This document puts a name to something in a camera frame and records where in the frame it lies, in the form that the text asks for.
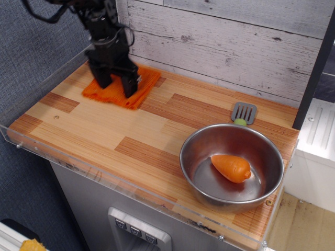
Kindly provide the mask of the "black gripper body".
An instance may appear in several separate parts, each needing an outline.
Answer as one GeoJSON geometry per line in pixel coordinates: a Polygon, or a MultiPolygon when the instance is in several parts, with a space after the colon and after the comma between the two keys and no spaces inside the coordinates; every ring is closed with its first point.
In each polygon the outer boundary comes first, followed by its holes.
{"type": "Polygon", "coordinates": [[[123,28],[112,37],[93,40],[93,48],[86,50],[85,55],[88,57],[89,65],[109,68],[111,75],[122,77],[138,74],[138,67],[129,58],[129,45],[123,28]]]}

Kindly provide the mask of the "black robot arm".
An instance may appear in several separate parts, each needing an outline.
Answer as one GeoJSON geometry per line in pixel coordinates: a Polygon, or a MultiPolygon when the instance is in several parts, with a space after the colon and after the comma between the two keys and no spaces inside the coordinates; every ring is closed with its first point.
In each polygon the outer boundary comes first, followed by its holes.
{"type": "Polygon", "coordinates": [[[57,23],[70,10],[77,14],[84,28],[91,35],[92,50],[86,50],[88,63],[101,88],[112,82],[111,75],[121,78],[125,97],[131,97],[137,90],[141,77],[138,67],[129,58],[129,47],[125,30],[129,27],[118,20],[115,1],[48,1],[60,8],[50,18],[33,12],[28,1],[22,1],[33,17],[49,24],[57,23]]]}

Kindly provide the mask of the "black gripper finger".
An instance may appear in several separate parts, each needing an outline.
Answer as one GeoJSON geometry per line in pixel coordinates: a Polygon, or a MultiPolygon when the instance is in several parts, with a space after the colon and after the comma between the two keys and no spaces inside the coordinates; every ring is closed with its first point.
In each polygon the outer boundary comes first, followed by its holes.
{"type": "Polygon", "coordinates": [[[97,67],[90,64],[91,72],[102,89],[107,88],[112,83],[111,72],[109,68],[97,67]]]}
{"type": "Polygon", "coordinates": [[[124,75],[121,77],[121,83],[124,89],[125,97],[131,97],[138,90],[138,78],[137,73],[124,75]]]}

